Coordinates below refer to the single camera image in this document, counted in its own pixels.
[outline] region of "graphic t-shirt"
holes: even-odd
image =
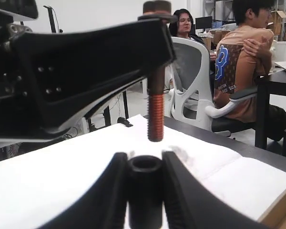
[[[258,76],[265,75],[260,59],[254,58],[244,51],[246,39],[262,42],[262,36],[269,40],[271,46],[274,34],[271,30],[242,26],[228,33],[217,46],[215,63],[214,104],[222,108],[228,104],[230,94],[255,85]],[[256,120],[256,98],[241,102],[226,115],[244,123]]]

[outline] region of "dark desk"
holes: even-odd
[[[280,71],[258,80],[255,146],[266,149],[266,120],[269,111],[270,94],[286,96],[286,72]]]
[[[266,164],[269,164],[286,172],[286,157],[273,154],[269,151],[254,146],[249,146],[245,143],[238,142],[236,140],[218,134],[214,134],[212,132],[200,129],[189,124],[182,123],[172,118],[165,117],[164,124],[165,126],[180,131],[186,135],[198,138],[208,143],[225,146],[238,152],[242,156],[255,158],[259,161],[262,161]]]

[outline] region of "glasses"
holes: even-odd
[[[190,18],[181,18],[180,20],[179,20],[179,22],[191,22],[191,19]]]

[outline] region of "white office chair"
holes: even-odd
[[[188,39],[173,37],[177,60],[168,68],[172,72],[174,89],[170,101],[171,116],[184,123],[230,136],[250,129],[253,123],[225,118],[240,102],[256,96],[257,88],[230,95],[230,102],[221,109],[213,104],[214,82],[210,80],[210,55],[207,48]]]

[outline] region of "chair armrest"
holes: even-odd
[[[236,106],[241,103],[241,101],[230,101],[228,104],[220,109],[217,109],[214,106],[206,106],[204,111],[211,118],[219,118],[225,116],[230,113],[232,110],[236,108]]]
[[[211,118],[219,118],[234,110],[238,104],[240,104],[243,100],[255,97],[257,94],[257,86],[250,87],[247,89],[243,89],[241,91],[235,92],[230,95],[230,102],[220,108],[217,109],[213,106],[207,106],[205,108],[205,113]]]
[[[257,86],[249,87],[240,91],[235,92],[230,95],[230,101],[243,101],[252,97],[255,97],[257,94]]]

